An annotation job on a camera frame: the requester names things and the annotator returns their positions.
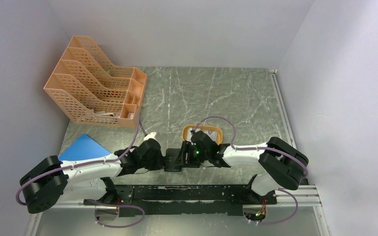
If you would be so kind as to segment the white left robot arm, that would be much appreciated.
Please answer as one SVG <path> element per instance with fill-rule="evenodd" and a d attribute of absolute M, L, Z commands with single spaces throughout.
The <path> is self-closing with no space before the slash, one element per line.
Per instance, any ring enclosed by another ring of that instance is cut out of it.
<path fill-rule="evenodd" d="M 131 175 L 139 169 L 159 170 L 164 166 L 160 143 L 146 138 L 139 146 L 130 146 L 115 153 L 106 151 L 89 158 L 101 146 L 93 142 L 81 150 L 78 142 L 65 153 L 66 159 L 52 155 L 44 158 L 20 179 L 16 193 L 18 204 L 31 214 L 46 211 L 57 203 L 72 200 L 115 201 L 117 191 L 112 178 Z"/>

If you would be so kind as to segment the orange oval tray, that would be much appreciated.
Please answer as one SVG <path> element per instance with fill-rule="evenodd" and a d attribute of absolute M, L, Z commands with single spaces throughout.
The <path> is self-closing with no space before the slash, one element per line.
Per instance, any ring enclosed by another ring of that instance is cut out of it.
<path fill-rule="evenodd" d="M 183 128 L 183 132 L 182 132 L 182 138 L 184 141 L 188 141 L 190 142 L 190 139 L 192 137 L 192 133 L 191 131 L 203 131 L 203 130 L 215 130 L 218 132 L 218 142 L 217 144 L 220 145 L 223 141 L 223 132 L 222 130 L 217 127 L 217 126 L 205 126 L 205 125 L 200 125 L 198 126 L 196 129 L 195 129 L 195 124 L 189 124 L 189 125 L 186 125 L 184 128 Z"/>

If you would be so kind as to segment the black leather card holder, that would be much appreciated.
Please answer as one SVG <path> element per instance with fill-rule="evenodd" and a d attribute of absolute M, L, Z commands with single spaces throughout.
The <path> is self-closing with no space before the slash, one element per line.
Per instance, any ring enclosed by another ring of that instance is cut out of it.
<path fill-rule="evenodd" d="M 181 172 L 183 169 L 183 150 L 181 148 L 168 148 L 165 153 L 165 172 Z"/>

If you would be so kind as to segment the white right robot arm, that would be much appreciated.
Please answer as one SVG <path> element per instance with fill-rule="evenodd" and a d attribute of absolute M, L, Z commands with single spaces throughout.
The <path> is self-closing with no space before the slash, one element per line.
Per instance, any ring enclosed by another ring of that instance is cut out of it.
<path fill-rule="evenodd" d="M 209 134 L 192 128 L 187 132 L 196 162 L 208 161 L 218 168 L 258 165 L 264 169 L 264 173 L 249 181 L 246 198 L 250 203 L 259 203 L 266 194 L 279 188 L 297 190 L 308 173 L 308 158 L 278 137 L 258 145 L 238 146 L 218 144 Z"/>

